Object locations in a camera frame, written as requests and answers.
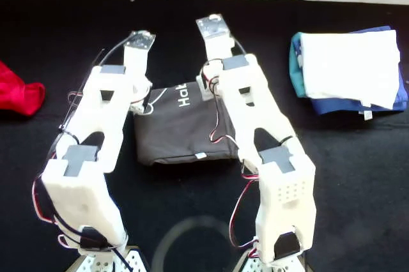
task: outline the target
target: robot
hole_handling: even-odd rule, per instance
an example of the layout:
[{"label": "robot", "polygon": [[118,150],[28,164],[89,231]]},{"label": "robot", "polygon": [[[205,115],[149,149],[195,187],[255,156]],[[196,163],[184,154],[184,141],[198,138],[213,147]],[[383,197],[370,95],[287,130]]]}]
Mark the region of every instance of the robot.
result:
[{"label": "robot", "polygon": [[[196,77],[202,98],[215,99],[216,105],[224,103],[236,134],[223,137],[238,148],[242,176],[249,181],[246,187],[259,182],[254,239],[237,245],[234,234],[230,237],[235,246],[251,249],[243,271],[250,271],[249,265],[256,260],[262,271],[305,271],[297,256],[313,243],[315,166],[279,110],[256,56],[247,54],[231,36],[221,15],[196,23],[208,59]],[[43,172],[33,183],[37,216],[57,225],[61,245],[85,255],[76,271],[146,271],[139,252],[127,248],[128,235],[105,174],[115,168],[128,111],[135,115],[147,111],[152,83],[145,74],[154,41],[155,35],[148,31],[132,32],[92,68],[74,94],[75,98],[81,95],[81,101],[59,127]],[[235,45],[243,54],[233,56]],[[123,65],[105,64],[121,46]],[[254,145],[257,128],[267,131],[280,146],[258,151]],[[94,132],[103,133],[102,144],[85,145]]]}]

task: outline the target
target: white towel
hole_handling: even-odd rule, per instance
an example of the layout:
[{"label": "white towel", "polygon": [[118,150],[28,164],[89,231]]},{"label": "white towel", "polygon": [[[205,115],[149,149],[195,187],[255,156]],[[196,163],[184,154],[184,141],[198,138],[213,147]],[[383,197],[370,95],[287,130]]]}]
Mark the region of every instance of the white towel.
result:
[{"label": "white towel", "polygon": [[395,31],[301,34],[305,93],[392,109],[399,89]]}]

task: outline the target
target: metal plate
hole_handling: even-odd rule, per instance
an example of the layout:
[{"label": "metal plate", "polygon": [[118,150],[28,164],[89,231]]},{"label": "metal plate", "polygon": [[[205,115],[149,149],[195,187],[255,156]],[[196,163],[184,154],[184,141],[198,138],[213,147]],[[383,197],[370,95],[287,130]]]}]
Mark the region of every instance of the metal plate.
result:
[{"label": "metal plate", "polygon": [[291,259],[285,260],[285,262],[282,261],[281,263],[282,264],[280,266],[273,268],[263,268],[261,260],[258,258],[248,258],[241,272],[305,272],[304,267],[296,257],[292,257]]},{"label": "metal plate", "polygon": [[[129,263],[130,267],[134,272],[147,272],[145,265],[136,250],[131,250],[125,257],[125,260]],[[87,256],[82,261],[81,265],[76,270],[71,270],[75,272],[112,272],[113,264],[112,262],[104,262],[98,260],[98,257]],[[123,263],[119,266],[115,266],[115,272],[129,272]]]},{"label": "metal plate", "polygon": [[125,45],[136,49],[150,50],[155,38],[156,35],[151,34],[149,31],[138,31]]},{"label": "metal plate", "polygon": [[196,20],[196,24],[203,39],[214,38],[224,34],[230,35],[230,30],[222,15],[209,15],[206,18]]}]

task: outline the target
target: black bag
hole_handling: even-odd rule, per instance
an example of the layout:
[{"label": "black bag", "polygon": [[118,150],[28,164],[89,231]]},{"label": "black bag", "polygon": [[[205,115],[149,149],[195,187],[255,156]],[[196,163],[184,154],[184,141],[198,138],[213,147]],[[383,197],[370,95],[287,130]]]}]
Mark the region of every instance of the black bag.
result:
[{"label": "black bag", "polygon": [[[237,158],[237,148],[229,139],[210,142],[209,133],[216,124],[215,101],[203,101],[196,82],[170,87],[159,97],[162,92],[151,92],[148,114],[134,116],[139,162],[151,165]],[[234,137],[227,110],[221,99],[217,102],[220,123],[214,139],[225,134]]]}]

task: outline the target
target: black carpet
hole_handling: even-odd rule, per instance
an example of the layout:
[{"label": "black carpet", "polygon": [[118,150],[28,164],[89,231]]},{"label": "black carpet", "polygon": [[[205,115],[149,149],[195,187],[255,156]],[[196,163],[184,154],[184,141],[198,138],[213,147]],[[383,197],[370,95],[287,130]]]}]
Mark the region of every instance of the black carpet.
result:
[{"label": "black carpet", "polygon": [[[409,7],[299,0],[0,0],[0,60],[26,82],[47,90],[41,110],[26,119],[0,112],[0,271],[64,271],[77,254],[61,248],[57,230],[35,217],[31,183],[96,53],[133,29],[157,34],[148,59],[155,87],[191,81],[205,61],[195,19],[220,12],[248,52],[257,55],[281,110],[316,164],[315,271],[406,271],[409,249],[407,112],[315,116],[288,77],[291,36],[390,25],[409,79]],[[111,58],[121,62],[121,52]],[[131,117],[116,170],[107,175],[130,234],[150,263],[159,241],[191,216],[228,223],[245,182],[236,162],[143,167],[136,162]],[[240,210],[241,241],[254,234],[257,188]],[[239,254],[215,230],[193,229],[169,250],[165,271],[229,271]]]}]

